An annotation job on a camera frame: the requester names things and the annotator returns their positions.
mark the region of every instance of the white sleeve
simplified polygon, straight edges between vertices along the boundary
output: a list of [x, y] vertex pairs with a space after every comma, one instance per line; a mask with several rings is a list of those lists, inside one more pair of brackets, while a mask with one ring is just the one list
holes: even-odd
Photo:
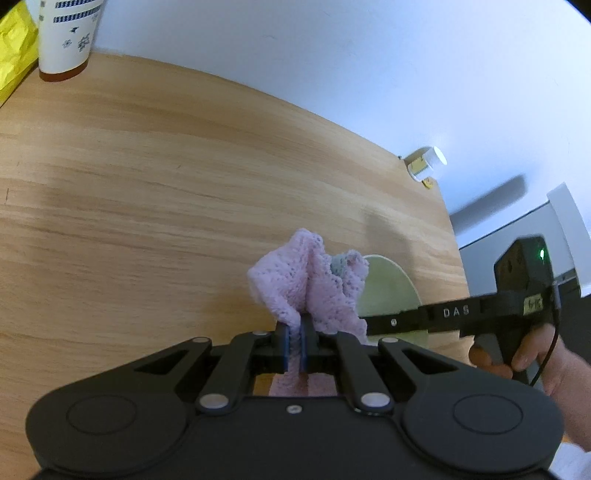
[[591, 452], [586, 453], [572, 443], [561, 443], [550, 472], [560, 480], [591, 480]]

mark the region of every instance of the wooden tabletop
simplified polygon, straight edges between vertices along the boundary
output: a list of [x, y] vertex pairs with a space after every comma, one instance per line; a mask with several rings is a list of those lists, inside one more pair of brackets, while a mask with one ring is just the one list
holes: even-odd
[[[94, 54], [0, 110], [0, 473], [37, 470], [32, 403], [196, 335], [273, 318], [246, 271], [300, 227], [390, 257], [425, 303], [467, 296], [437, 188], [395, 155], [208, 74]], [[466, 342], [434, 340], [465, 359]]]

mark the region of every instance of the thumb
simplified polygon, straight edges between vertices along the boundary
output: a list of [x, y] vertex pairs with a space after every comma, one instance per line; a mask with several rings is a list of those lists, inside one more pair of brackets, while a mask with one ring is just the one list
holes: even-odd
[[528, 368], [538, 357], [544, 359], [554, 337], [554, 327], [549, 323], [528, 333], [513, 357], [511, 366], [516, 372]]

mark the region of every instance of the person's arm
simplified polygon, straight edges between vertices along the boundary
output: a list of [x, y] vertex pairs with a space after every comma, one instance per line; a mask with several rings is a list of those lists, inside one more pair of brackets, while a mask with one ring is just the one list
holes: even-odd
[[[525, 370], [536, 359], [542, 363], [552, 338], [554, 327], [544, 325], [530, 332], [521, 342], [511, 362], [516, 371]], [[482, 348], [470, 348], [470, 362], [501, 377], [511, 378], [509, 365], [493, 365], [490, 355]], [[591, 366], [568, 350], [562, 338], [542, 373], [544, 391], [562, 411], [566, 433], [586, 451], [591, 450]]]

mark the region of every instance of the finger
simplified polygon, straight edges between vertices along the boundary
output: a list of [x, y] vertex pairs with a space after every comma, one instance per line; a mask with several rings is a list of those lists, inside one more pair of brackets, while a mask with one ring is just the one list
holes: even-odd
[[472, 365], [476, 365], [480, 368], [492, 365], [491, 356], [488, 354], [486, 350], [477, 345], [472, 345], [470, 347], [470, 351], [468, 352], [468, 358], [470, 359], [470, 362], [472, 362]]
[[497, 377], [507, 378], [509, 380], [513, 378], [513, 370], [509, 365], [490, 365], [488, 367], [483, 367], [482, 369]]
[[540, 354], [545, 355], [550, 349], [554, 327], [549, 323], [542, 325], [528, 333], [517, 349], [511, 365], [516, 372], [521, 372], [529, 367]]

